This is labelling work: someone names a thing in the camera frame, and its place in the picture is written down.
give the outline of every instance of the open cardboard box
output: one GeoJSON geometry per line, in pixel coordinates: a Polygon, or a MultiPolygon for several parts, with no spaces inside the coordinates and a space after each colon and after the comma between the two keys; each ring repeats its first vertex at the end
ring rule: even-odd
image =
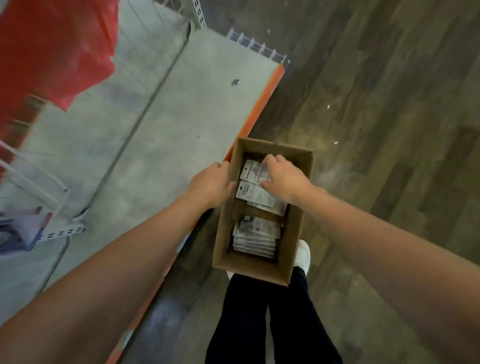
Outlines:
{"type": "MultiPolygon", "coordinates": [[[[265,140],[238,138],[230,162],[230,180],[238,186],[241,169],[247,159],[262,162],[267,154],[283,155],[300,168],[310,178],[313,168],[313,152],[295,146],[278,145],[265,140]]],[[[222,206],[213,253],[213,266],[257,279],[287,286],[293,270],[300,238],[303,211],[289,205],[285,216],[278,216],[267,211],[248,206],[246,201],[235,198],[235,192],[222,206]],[[257,216],[276,221],[283,225],[282,237],[277,241],[278,256],[269,260],[255,255],[234,251],[233,227],[244,215],[257,216]]]]}

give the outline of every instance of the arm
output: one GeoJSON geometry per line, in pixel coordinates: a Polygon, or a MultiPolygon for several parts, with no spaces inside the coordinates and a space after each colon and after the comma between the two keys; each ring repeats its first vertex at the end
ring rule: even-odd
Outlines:
{"type": "Polygon", "coordinates": [[[104,364],[182,238],[234,188],[228,162],[37,296],[0,328],[2,363],[104,364]]]}
{"type": "Polygon", "coordinates": [[[426,341],[480,362],[480,267],[329,195],[282,156],[264,164],[272,181],[262,187],[313,216],[426,341]]]}

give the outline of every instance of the person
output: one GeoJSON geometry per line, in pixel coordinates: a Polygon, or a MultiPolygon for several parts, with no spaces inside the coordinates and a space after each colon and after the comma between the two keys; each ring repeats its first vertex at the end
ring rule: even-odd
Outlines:
{"type": "MultiPolygon", "coordinates": [[[[480,268],[316,187],[282,156],[262,187],[299,206],[339,244],[378,293],[447,362],[480,362],[480,268]]],[[[232,196],[228,162],[197,174],[174,203],[126,232],[38,295],[0,328],[1,362],[105,363],[173,256],[208,209],[232,196]]],[[[308,298],[309,253],[299,243],[289,287],[233,275],[208,363],[264,362],[265,312],[275,358],[339,363],[308,298]]]]}

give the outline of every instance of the shoe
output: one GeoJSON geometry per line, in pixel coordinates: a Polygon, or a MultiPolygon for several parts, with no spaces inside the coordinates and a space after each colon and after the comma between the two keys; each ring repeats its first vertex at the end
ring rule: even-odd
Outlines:
{"type": "Polygon", "coordinates": [[[297,243],[297,255],[295,255],[294,267],[300,267],[305,272],[305,276],[310,268],[310,248],[305,240],[299,240],[297,243]]]}

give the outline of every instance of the black pants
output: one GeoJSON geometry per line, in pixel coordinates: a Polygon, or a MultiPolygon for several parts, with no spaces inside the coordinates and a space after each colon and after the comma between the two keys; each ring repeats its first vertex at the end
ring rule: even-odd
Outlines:
{"type": "Polygon", "coordinates": [[[265,363],[270,308],[275,363],[342,363],[308,296],[305,273],[293,268],[288,287],[235,274],[205,362],[265,363]]]}

